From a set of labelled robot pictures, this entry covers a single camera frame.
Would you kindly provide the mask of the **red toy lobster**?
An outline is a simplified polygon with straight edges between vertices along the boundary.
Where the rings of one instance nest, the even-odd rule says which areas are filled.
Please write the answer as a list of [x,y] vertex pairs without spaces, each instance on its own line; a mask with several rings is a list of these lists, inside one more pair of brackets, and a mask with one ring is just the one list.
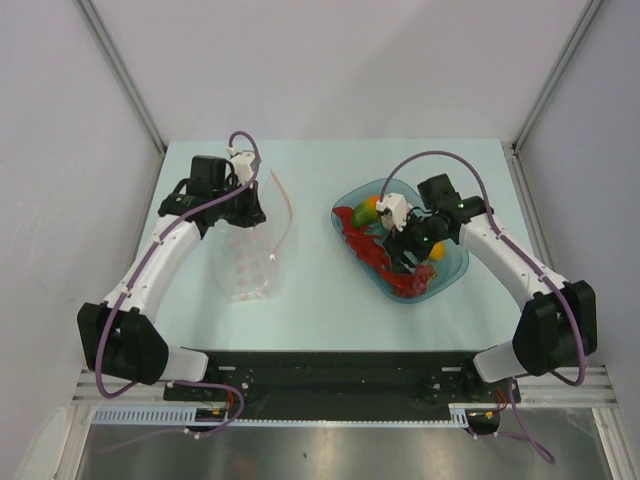
[[355,256],[363,262],[373,273],[374,277],[382,280],[391,287],[395,294],[403,295],[411,290],[412,277],[408,274],[398,274],[391,271],[391,260],[386,250],[376,242],[380,235],[369,234],[369,226],[356,228],[352,222],[354,210],[348,206],[338,206],[332,209],[332,214],[341,223],[341,234],[345,243]]

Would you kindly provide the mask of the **clear pink zip top bag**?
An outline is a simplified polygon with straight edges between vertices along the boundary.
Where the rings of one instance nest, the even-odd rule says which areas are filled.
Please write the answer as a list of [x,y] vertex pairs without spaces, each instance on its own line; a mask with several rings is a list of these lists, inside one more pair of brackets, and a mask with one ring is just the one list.
[[213,234],[213,278],[233,303],[270,298],[283,278],[287,237],[293,223],[292,203],[273,171],[259,192],[266,214],[264,223],[248,229],[223,224]]

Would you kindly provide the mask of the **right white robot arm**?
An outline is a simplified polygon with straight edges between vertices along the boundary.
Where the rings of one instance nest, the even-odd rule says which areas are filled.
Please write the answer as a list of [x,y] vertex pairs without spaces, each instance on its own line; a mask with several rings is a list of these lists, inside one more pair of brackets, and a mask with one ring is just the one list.
[[511,340],[477,353],[461,376],[473,401],[493,394],[498,381],[526,375],[556,375],[578,368],[572,385],[582,384],[586,359],[597,348],[595,292],[585,281],[570,282],[519,246],[496,221],[484,195],[462,198],[445,174],[419,186],[424,216],[399,193],[383,190],[376,212],[389,233],[384,247],[395,272],[424,260],[436,243],[451,240],[474,255],[509,292],[520,310]]

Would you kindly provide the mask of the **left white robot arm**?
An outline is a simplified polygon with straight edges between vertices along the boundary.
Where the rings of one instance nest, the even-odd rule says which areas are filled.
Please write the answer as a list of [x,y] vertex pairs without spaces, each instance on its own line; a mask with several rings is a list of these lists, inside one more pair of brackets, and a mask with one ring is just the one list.
[[109,375],[131,384],[186,382],[197,398],[214,397],[220,374],[201,351],[172,347],[154,322],[184,261],[217,222],[252,228],[266,220],[256,182],[261,159],[243,151],[225,159],[195,156],[188,177],[161,202],[147,245],[99,303],[84,304],[77,324],[88,368],[101,391]]

